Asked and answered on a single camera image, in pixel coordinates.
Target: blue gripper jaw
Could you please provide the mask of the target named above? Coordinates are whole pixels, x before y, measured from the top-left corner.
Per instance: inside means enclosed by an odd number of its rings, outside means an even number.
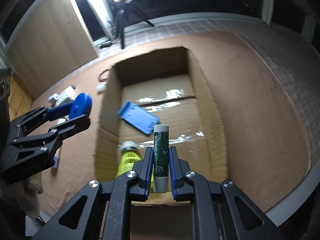
[[[187,171],[190,171],[188,162],[178,158],[177,149],[175,146],[169,148],[169,168],[171,191],[175,201],[186,201],[193,194],[191,185],[184,183],[183,176]]]
[[[50,108],[44,116],[44,121],[54,121],[66,115],[69,116],[69,119],[75,118],[82,114],[89,116],[91,107],[92,98],[86,93],[80,93],[74,101]]]
[[[177,178],[176,178],[176,172],[175,172],[175,169],[174,169],[174,162],[173,162],[173,156],[172,156],[171,147],[169,148],[169,169],[170,169],[170,180],[171,180],[172,196],[173,196],[173,199],[176,200],[176,198],[177,198]]]
[[[139,174],[139,182],[130,188],[130,194],[136,201],[146,201],[150,194],[150,184],[154,152],[152,147],[147,147],[143,160],[136,161],[132,170]]]

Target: green lip balm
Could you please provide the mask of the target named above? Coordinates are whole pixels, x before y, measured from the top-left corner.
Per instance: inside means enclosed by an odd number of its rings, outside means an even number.
[[[157,124],[154,126],[154,185],[153,191],[165,193],[168,191],[169,179],[169,126]]]

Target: box flap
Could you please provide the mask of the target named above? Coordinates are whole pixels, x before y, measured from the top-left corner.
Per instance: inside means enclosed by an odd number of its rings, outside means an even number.
[[[212,95],[208,81],[191,50],[188,50],[189,74],[192,80],[204,133],[208,142],[208,154],[211,172],[215,182],[228,177],[227,149],[224,128],[218,106]]]
[[[156,49],[147,54],[131,57],[115,64],[123,86],[139,82],[185,74],[187,51],[184,47]]]
[[[122,87],[113,68],[110,71],[106,91],[103,94],[100,127],[114,136],[118,136],[119,131],[118,110],[121,107],[121,92]]]
[[[138,106],[143,106],[194,96],[189,75],[185,74],[126,86],[122,90],[122,104],[129,100]]]

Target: brown carpet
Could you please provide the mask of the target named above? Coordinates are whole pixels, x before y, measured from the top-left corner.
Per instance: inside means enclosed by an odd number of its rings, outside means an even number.
[[[54,214],[94,178],[96,131],[102,95],[98,74],[112,64],[155,48],[184,46],[193,51],[212,88],[225,126],[230,178],[266,211],[305,177],[310,153],[305,128],[292,101],[264,61],[234,33],[190,34],[125,50],[49,89],[33,108],[69,85],[93,98],[91,126],[63,146],[56,175],[43,172],[41,208]],[[36,133],[47,132],[46,123]]]

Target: power cord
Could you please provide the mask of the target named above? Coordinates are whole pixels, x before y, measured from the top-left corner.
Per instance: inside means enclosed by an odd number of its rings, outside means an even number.
[[[105,69],[104,71],[102,71],[99,76],[98,76],[98,81],[99,82],[106,82],[108,80],[108,78],[101,78],[101,76],[106,73],[106,72],[109,72],[111,69]]]
[[[111,45],[113,45],[111,41],[102,43],[101,45],[97,46],[96,49],[103,49],[103,48],[109,48]]]

